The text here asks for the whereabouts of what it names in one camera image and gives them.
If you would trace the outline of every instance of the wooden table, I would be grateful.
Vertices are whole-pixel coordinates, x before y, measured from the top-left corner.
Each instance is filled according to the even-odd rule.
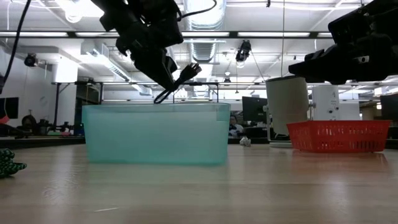
[[[89,164],[85,146],[16,151],[0,223],[394,223],[398,151],[229,147],[225,166]]]

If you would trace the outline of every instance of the security camera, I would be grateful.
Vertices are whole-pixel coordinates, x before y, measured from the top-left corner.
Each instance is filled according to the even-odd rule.
[[[39,60],[37,59],[36,54],[27,54],[24,63],[28,67],[37,67],[39,65]]]

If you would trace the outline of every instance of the power cord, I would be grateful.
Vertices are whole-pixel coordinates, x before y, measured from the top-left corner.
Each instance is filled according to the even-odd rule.
[[[32,2],[32,0],[26,1],[25,8],[21,15],[21,19],[19,20],[19,24],[18,24],[18,28],[17,28],[17,35],[15,36],[14,46],[12,47],[10,61],[8,63],[7,71],[6,71],[6,74],[4,75],[3,82],[2,82],[3,86],[6,84],[8,76],[10,75],[10,72],[11,72],[12,63],[14,62],[14,57],[17,52],[19,36],[21,35],[22,25],[24,24],[25,16],[26,16],[27,10],[30,6],[30,2]]]
[[[184,15],[181,15],[181,12],[179,12],[180,17],[177,19],[177,21],[181,21],[183,18],[186,18],[188,16],[201,14],[201,13],[208,12],[208,11],[214,9],[217,6],[217,0],[213,0],[213,2],[214,2],[214,6],[212,6],[211,8],[208,8],[208,9],[204,9],[204,10],[196,11],[196,12],[189,12],[189,13],[186,13]]]
[[[172,92],[178,90],[180,85],[185,83],[186,81],[190,80],[191,78],[198,75],[201,72],[201,68],[199,67],[198,63],[191,63],[190,65],[186,66],[184,70],[182,70],[180,74],[180,78],[174,82],[174,86],[172,90],[165,90],[159,96],[157,96],[154,100],[155,104],[161,104],[167,97],[172,94]]]

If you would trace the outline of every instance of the white cylindrical container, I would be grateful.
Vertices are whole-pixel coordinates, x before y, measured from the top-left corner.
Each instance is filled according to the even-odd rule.
[[[286,124],[306,121],[309,107],[307,83],[302,77],[266,81],[269,112],[274,132],[288,135]]]

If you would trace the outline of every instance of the ceiling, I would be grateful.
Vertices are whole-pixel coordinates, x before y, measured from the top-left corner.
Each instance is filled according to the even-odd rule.
[[[182,0],[175,1],[180,7],[183,7]],[[329,22],[349,13],[353,10],[352,7],[358,7],[361,1],[285,0],[284,3],[283,0],[272,0],[270,8],[264,7],[264,2],[260,0],[227,0],[224,25],[221,30],[327,32]],[[320,7],[335,6],[351,7],[351,9],[314,11],[314,9],[318,10]],[[16,30],[23,7],[24,1],[1,1],[0,30]],[[53,0],[32,1],[23,30],[104,31],[98,17],[83,17],[79,22],[71,23],[66,20],[65,11],[56,7],[59,7],[59,5]],[[179,25],[181,31],[188,30],[186,21],[182,21]],[[288,75],[289,65],[303,60],[305,54],[333,45],[331,39],[250,39],[252,55],[246,61],[244,68],[237,68],[233,60],[242,39],[219,40],[223,42],[217,46],[215,65],[208,81],[218,80],[221,82],[226,77],[225,72],[230,72],[230,76],[234,77],[231,80],[234,82],[236,81],[235,77],[238,77],[239,82],[261,82],[261,76],[268,78]],[[21,39],[20,45],[58,47],[80,61],[79,76],[93,77],[99,82],[120,82],[121,80],[115,77],[105,66],[90,60],[90,56],[81,54],[83,41],[82,39]],[[115,41],[116,39],[94,40],[96,46],[105,44],[110,49],[114,47]],[[182,68],[191,62],[189,45],[180,44],[172,47],[174,59]],[[117,50],[111,50],[109,56],[118,66],[129,72],[134,80],[151,81],[139,72],[128,58],[120,56]],[[121,86],[115,88],[126,89],[126,87]],[[241,86],[240,88],[250,88],[250,86]]]

